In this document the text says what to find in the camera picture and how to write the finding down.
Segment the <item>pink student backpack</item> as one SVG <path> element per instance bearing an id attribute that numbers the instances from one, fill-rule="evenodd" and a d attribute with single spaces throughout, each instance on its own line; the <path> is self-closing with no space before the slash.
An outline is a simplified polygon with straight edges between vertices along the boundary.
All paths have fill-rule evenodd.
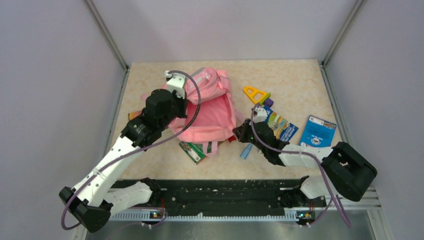
<path id="1" fill-rule="evenodd" d="M 167 129 L 177 134 L 181 142 L 202 144 L 224 142 L 234 135 L 239 112 L 234 107 L 232 85 L 228 73 L 222 69 L 202 67 L 188 75 L 185 91 L 187 118 L 174 119 Z"/>

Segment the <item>91-Storey Treehouse book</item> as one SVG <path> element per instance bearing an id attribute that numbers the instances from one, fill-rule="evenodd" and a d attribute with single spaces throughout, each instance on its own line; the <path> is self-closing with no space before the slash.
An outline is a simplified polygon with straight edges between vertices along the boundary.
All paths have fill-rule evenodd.
<path id="1" fill-rule="evenodd" d="M 274 135 L 278 140 L 289 142 L 297 133 L 298 127 L 282 117 L 268 106 L 263 106 L 267 113 L 266 123 L 273 130 Z"/>

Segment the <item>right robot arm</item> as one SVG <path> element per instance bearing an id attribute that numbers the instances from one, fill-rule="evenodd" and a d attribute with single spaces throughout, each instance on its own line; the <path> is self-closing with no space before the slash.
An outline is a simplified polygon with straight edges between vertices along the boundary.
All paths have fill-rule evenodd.
<path id="1" fill-rule="evenodd" d="M 277 139 L 266 122 L 252 123 L 248 118 L 232 131 L 239 142 L 253 144 L 273 165 L 317 169 L 324 174 L 302 180 L 300 188 L 293 192 L 293 200 L 299 206 L 330 195 L 359 202 L 378 175 L 377 169 L 347 142 L 302 147 Z"/>

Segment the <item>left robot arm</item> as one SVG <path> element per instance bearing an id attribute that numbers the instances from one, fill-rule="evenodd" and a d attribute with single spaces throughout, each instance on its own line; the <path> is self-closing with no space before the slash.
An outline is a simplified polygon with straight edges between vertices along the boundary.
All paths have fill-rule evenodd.
<path id="1" fill-rule="evenodd" d="M 164 130 L 177 118 L 187 117 L 187 93 L 183 88 L 153 90 L 145 100 L 141 112 L 129 120 L 120 136 L 87 176 L 73 187 L 65 186 L 58 196 L 65 205 L 61 226 L 70 213 L 76 218 L 76 227 L 83 226 L 89 233 L 103 228 L 109 219 L 130 207 L 146 204 L 154 207 L 160 202 L 160 193 L 143 181 L 111 192 L 111 187 L 127 167 L 148 149 L 161 145 Z"/>

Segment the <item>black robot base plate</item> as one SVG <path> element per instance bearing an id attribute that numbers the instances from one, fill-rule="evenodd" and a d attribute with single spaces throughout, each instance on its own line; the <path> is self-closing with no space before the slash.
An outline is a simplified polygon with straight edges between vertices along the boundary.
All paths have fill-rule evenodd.
<path id="1" fill-rule="evenodd" d="M 301 192 L 301 179 L 190 179 L 153 180 L 149 207 L 187 204 L 264 204 L 268 208 L 321 207 L 322 196 L 309 199 Z"/>

